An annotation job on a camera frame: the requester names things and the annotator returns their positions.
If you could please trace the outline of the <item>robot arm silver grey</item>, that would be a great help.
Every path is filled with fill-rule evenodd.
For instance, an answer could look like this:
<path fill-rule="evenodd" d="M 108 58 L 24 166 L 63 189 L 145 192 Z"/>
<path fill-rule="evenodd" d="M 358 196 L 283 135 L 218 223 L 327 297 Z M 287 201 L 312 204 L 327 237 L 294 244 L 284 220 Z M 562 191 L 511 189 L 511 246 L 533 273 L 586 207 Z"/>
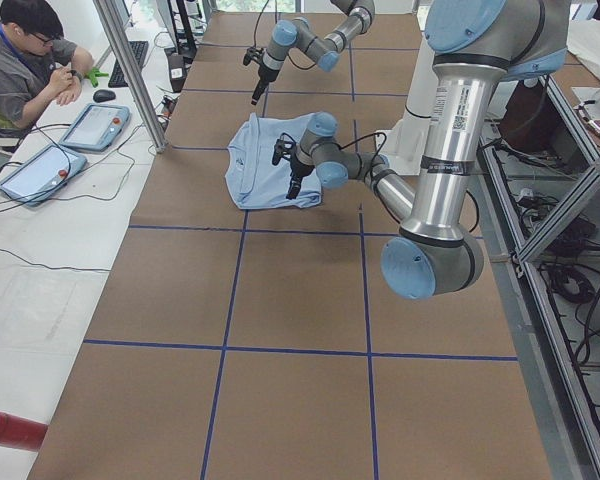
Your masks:
<path fill-rule="evenodd" d="M 265 48 L 252 46 L 245 53 L 243 64 L 259 65 L 259 80 L 251 98 L 256 105 L 267 87 L 281 71 L 285 59 L 293 48 L 297 48 L 321 70 L 330 72 L 338 63 L 340 53 L 358 35 L 369 31 L 375 17 L 373 1 L 332 1 L 346 19 L 323 38 L 316 35 L 304 17 L 278 20 L 270 41 Z"/>
<path fill-rule="evenodd" d="M 424 36 L 438 79 L 418 184 L 411 187 L 377 152 L 336 143 L 336 119 L 312 115 L 290 153 L 288 197 L 316 173 L 325 188 L 365 183 L 399 223 L 381 254 L 388 286 L 407 299 L 460 291 L 480 276 L 481 248 L 459 218 L 489 102 L 502 81 L 558 70 L 566 56 L 567 1 L 435 1 Z"/>

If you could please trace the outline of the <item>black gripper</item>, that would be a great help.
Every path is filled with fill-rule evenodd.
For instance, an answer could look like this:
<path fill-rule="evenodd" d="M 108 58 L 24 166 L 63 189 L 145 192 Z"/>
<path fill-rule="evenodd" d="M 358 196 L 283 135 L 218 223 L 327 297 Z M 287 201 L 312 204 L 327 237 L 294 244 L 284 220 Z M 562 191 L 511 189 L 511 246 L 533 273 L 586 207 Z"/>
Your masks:
<path fill-rule="evenodd" d="M 302 180 L 311 174 L 311 166 L 304 164 L 297 158 L 292 158 L 290 160 L 290 166 L 291 180 L 286 198 L 288 200 L 294 200 L 301 192 Z"/>
<path fill-rule="evenodd" d="M 265 64 L 261 64 L 258 69 L 259 81 L 254 88 L 251 96 L 251 104 L 257 105 L 261 96 L 268 88 L 268 84 L 273 83 L 278 77 L 278 70 L 270 68 Z"/>

